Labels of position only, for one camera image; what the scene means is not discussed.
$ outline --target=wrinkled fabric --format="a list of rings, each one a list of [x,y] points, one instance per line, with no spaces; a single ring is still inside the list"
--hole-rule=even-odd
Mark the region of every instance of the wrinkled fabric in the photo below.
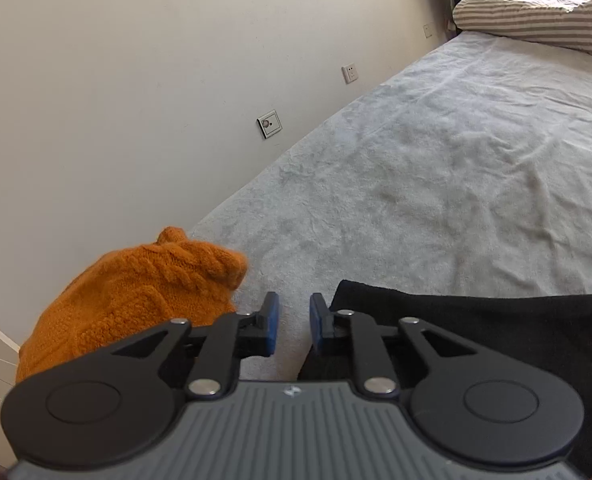
[[[491,298],[592,293],[592,56],[465,32],[352,102],[207,215],[242,251],[240,310],[281,295],[295,378],[309,296],[342,279]]]

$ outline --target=metal screw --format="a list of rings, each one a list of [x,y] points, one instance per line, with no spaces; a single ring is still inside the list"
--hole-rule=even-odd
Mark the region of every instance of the metal screw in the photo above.
[[[189,383],[189,391],[194,395],[214,395],[220,391],[220,383],[213,379],[196,379]]]
[[[365,390],[372,394],[390,394],[396,389],[396,383],[386,377],[372,377],[365,381]]]

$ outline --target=white logo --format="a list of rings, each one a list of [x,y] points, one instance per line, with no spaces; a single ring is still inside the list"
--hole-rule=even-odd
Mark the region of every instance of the white logo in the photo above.
[[[287,388],[285,388],[282,391],[282,393],[290,396],[293,399],[294,397],[299,396],[302,393],[302,390],[300,388],[298,388],[297,386],[290,384],[289,386],[287,386]]]

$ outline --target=rolled striped bedding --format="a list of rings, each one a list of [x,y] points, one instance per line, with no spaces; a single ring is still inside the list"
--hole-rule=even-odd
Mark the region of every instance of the rolled striped bedding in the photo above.
[[[454,22],[462,30],[592,55],[592,0],[461,0],[454,8]]]

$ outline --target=orange knitted sweater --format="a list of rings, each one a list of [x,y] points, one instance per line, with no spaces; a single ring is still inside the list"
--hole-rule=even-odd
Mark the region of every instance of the orange knitted sweater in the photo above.
[[[167,227],[156,243],[105,254],[42,313],[20,348],[16,381],[173,317],[194,326],[233,312],[245,256]]]

